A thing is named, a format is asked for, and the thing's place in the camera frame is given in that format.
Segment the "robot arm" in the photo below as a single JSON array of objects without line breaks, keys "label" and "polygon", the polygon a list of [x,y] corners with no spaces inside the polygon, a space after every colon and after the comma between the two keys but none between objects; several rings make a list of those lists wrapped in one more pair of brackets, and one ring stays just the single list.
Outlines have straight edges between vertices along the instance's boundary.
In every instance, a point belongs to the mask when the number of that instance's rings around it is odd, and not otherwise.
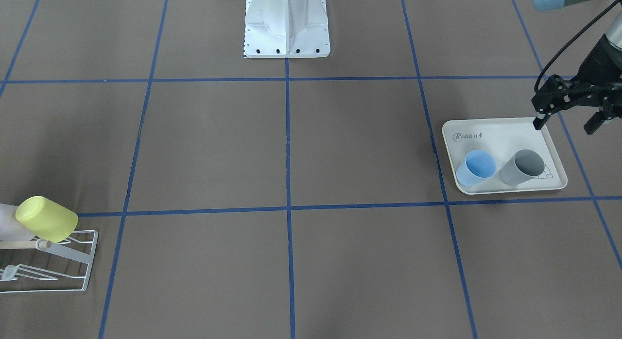
[{"label": "robot arm", "polygon": [[[572,5],[581,0],[533,1],[537,9],[542,7],[550,9]],[[620,0],[616,0],[605,9],[586,28],[617,5],[618,2]],[[585,29],[577,34],[562,48],[562,51],[584,31]],[[584,130],[589,135],[593,134],[602,124],[613,120],[613,118],[622,118],[622,14],[616,18],[609,30],[598,40],[597,44],[582,62],[574,78],[565,80],[558,75],[552,75],[538,89],[540,78],[542,78],[546,69],[560,53],[547,64],[536,82],[536,95],[531,98],[531,103],[533,103],[538,113],[537,118],[534,120],[534,127],[537,130],[542,129],[542,126],[546,124],[551,115],[574,106],[598,108],[598,111],[584,125]]]}]

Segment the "blue cup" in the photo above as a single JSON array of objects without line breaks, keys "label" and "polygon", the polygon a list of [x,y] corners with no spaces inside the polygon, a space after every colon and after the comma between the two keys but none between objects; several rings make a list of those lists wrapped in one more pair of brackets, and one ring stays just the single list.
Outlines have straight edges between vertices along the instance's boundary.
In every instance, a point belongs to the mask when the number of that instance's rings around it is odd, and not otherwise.
[{"label": "blue cup", "polygon": [[456,170],[456,178],[463,186],[473,186],[495,175],[495,160],[486,151],[473,150]]}]

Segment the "gray cup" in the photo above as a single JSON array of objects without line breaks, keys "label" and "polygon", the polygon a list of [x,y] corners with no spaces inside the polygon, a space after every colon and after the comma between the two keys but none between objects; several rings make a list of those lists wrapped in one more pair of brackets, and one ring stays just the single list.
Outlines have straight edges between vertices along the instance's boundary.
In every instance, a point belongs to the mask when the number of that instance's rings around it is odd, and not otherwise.
[{"label": "gray cup", "polygon": [[532,150],[520,150],[510,158],[499,171],[501,179],[510,185],[517,186],[538,177],[544,172],[544,160]]}]

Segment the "yellow-green cup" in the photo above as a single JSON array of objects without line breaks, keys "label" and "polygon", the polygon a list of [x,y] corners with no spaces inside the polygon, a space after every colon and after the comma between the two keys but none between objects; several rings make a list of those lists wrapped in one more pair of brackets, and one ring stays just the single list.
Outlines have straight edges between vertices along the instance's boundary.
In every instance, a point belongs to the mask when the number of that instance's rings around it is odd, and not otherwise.
[{"label": "yellow-green cup", "polygon": [[78,224],[76,213],[41,196],[20,204],[15,218],[39,238],[55,243],[69,237]]}]

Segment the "white wire rack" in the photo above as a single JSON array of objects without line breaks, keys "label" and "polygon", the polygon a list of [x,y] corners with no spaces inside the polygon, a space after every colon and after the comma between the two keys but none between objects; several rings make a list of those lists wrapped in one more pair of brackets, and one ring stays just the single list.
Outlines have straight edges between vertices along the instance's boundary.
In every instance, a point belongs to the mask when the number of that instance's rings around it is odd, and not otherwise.
[{"label": "white wire rack", "polygon": [[[86,234],[86,240],[80,240],[75,238],[76,235]],[[53,243],[46,239],[33,239],[32,241],[24,242],[2,242],[0,241],[0,250],[40,250],[45,253],[57,255],[65,259],[80,262],[86,264],[86,271],[84,274],[69,275],[67,273],[57,272],[44,268],[37,268],[27,264],[7,265],[4,269],[0,269],[0,282],[12,282],[18,281],[22,278],[34,279],[41,282],[59,281],[61,279],[76,279],[82,280],[82,286],[80,288],[46,288],[37,287],[34,289],[26,290],[2,290],[0,293],[25,293],[25,292],[67,292],[86,290],[88,286],[88,280],[91,277],[91,270],[93,268],[93,258],[95,257],[95,248],[97,246],[98,233],[94,230],[73,231],[71,235],[64,241],[59,243]],[[73,246],[78,244],[90,244],[88,253],[76,250]]]}]

